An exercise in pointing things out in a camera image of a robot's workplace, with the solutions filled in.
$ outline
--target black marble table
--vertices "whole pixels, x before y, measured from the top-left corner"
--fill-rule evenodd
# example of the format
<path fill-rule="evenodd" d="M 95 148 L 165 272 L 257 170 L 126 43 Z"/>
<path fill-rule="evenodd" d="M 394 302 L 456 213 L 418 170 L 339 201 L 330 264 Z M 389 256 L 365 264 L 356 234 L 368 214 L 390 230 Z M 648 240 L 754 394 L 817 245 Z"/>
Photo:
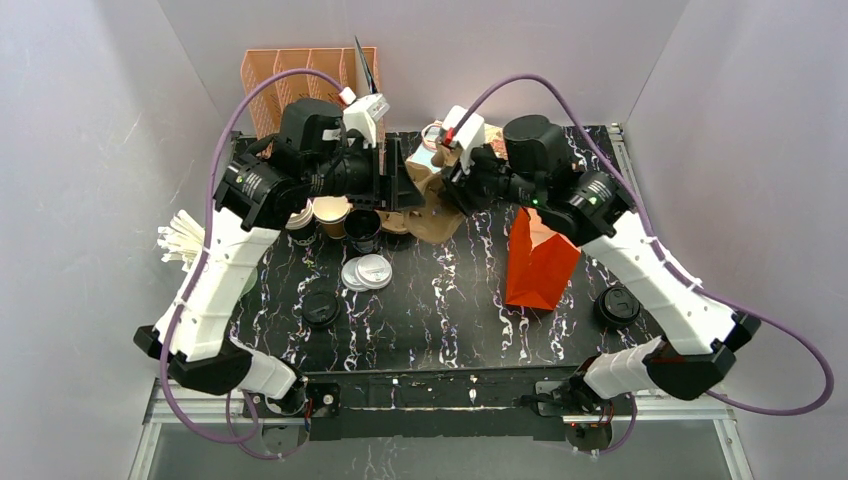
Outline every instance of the black marble table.
<path fill-rule="evenodd" d="M 606 128 L 589 131 L 612 155 Z M 570 127 L 565 133 L 581 163 L 597 168 L 582 138 Z M 396 135 L 408 154 L 420 141 L 418 134 Z M 391 262 L 393 278 L 365 293 L 341 282 L 343 263 L 355 255 L 344 242 L 322 233 L 311 246 L 298 247 L 282 235 L 260 262 L 257 285 L 236 306 L 231 335 L 314 372 L 576 365 L 660 334 L 646 317 L 621 332 L 595 324 L 592 303 L 616 280 L 585 256 L 554 312 L 504 305 L 515 212 L 495 205 L 466 219 L 441 245 L 383 235 L 380 253 Z M 303 296 L 317 290 L 335 292 L 344 305 L 329 330 L 312 330 L 300 319 Z"/>

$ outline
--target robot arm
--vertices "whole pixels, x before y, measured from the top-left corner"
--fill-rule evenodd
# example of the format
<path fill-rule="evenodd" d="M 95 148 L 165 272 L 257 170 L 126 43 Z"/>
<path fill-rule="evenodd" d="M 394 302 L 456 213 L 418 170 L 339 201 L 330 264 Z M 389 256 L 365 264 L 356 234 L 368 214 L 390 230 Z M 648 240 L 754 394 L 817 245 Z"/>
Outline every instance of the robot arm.
<path fill-rule="evenodd" d="M 490 146 L 475 146 L 470 168 L 457 164 L 443 170 L 448 200 L 465 215 L 493 199 L 535 208 L 544 224 L 606 266 L 664 332 L 646 344 L 588 359 L 569 390 L 561 392 L 563 398 L 585 410 L 625 392 L 653 388 L 692 400 L 721 381 L 760 320 L 703 297 L 672 276 L 654 254 L 656 239 L 646 235 L 631 211 L 627 192 L 606 173 L 574 170 L 561 127 L 528 115 L 509 122 L 503 135 L 509 164 Z M 665 261 L 685 273 L 666 254 Z"/>
<path fill-rule="evenodd" d="M 281 400 L 305 384 L 293 366 L 230 340 L 227 323 L 250 273 L 309 197 L 346 195 L 357 208 L 384 210 L 423 203 L 397 141 L 379 160 L 376 122 L 387 109 L 380 94 L 344 112 L 301 99 L 286 108 L 267 161 L 243 154 L 228 165 L 215 193 L 209 258 L 169 348 L 168 374 L 180 385 L 214 395 L 240 388 Z M 159 358 L 192 273 L 156 324 L 136 331 L 134 342 L 148 356 Z"/>

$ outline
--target white wall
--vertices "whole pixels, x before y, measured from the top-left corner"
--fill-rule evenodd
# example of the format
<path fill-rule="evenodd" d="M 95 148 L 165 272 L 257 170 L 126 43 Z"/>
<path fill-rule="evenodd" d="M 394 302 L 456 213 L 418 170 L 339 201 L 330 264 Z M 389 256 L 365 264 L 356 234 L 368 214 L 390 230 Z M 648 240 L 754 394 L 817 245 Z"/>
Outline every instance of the white wall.
<path fill-rule="evenodd" d="M 125 478 L 155 362 L 132 344 L 181 276 L 223 125 L 155 0 L 0 3 L 4 478 Z"/>
<path fill-rule="evenodd" d="M 740 415 L 757 478 L 845 478 L 848 456 L 848 5 L 691 2 L 626 125 L 664 242 L 707 285 L 802 330 L 836 372 L 799 418 Z M 822 375 L 763 327 L 733 396 L 807 403 Z"/>
<path fill-rule="evenodd" d="M 621 122 L 687 0 L 159 0 L 222 116 L 244 95 L 249 48 L 376 46 L 393 130 L 422 128 L 496 80 L 547 76 L 587 122 Z M 564 121 L 537 85 L 514 85 L 481 113 Z M 248 117 L 239 124 L 253 131 Z"/>

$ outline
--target white cup lid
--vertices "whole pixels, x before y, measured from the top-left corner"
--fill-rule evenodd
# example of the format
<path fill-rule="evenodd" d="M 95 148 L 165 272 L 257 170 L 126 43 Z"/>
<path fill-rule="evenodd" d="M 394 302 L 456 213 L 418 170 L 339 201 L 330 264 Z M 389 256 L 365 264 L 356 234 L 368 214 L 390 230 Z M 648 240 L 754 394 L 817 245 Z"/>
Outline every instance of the white cup lid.
<path fill-rule="evenodd" d="M 392 280 L 392 265 L 380 255 L 365 255 L 354 270 L 356 279 L 372 290 L 379 290 Z"/>
<path fill-rule="evenodd" d="M 312 200 L 307 200 L 306 208 L 301 210 L 300 213 L 293 213 L 289 218 L 289 221 L 286 223 L 286 229 L 301 229 L 309 224 L 310 220 L 312 220 Z"/>
<path fill-rule="evenodd" d="M 359 258 L 353 258 L 344 264 L 342 267 L 342 283 L 345 284 L 345 287 L 353 290 L 354 292 L 364 292 L 368 290 L 368 287 L 362 284 L 358 278 L 356 278 L 356 265 L 359 263 Z"/>

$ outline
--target orange mesh organizer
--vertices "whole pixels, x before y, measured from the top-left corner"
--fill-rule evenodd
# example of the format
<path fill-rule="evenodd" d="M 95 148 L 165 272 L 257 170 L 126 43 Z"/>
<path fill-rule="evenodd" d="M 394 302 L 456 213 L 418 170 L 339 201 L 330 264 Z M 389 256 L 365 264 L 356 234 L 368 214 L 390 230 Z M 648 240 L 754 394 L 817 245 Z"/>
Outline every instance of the orange mesh organizer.
<path fill-rule="evenodd" d="M 579 259 L 580 249 L 522 208 L 509 232 L 504 303 L 556 309 Z"/>
<path fill-rule="evenodd" d="M 363 47 L 366 63 L 374 75 L 378 90 L 380 86 L 377 49 Z M 256 88 L 271 75 L 292 68 L 320 70 L 354 92 L 357 88 L 355 48 L 292 48 L 284 50 L 248 50 L 241 64 L 241 81 L 244 92 Z M 280 130 L 280 118 L 286 105 L 299 98 L 312 97 L 340 103 L 337 92 L 330 84 L 314 76 L 294 75 L 278 81 L 274 87 L 266 88 L 250 102 L 250 117 L 256 136 L 262 138 Z M 378 122 L 379 138 L 385 138 L 383 120 Z"/>

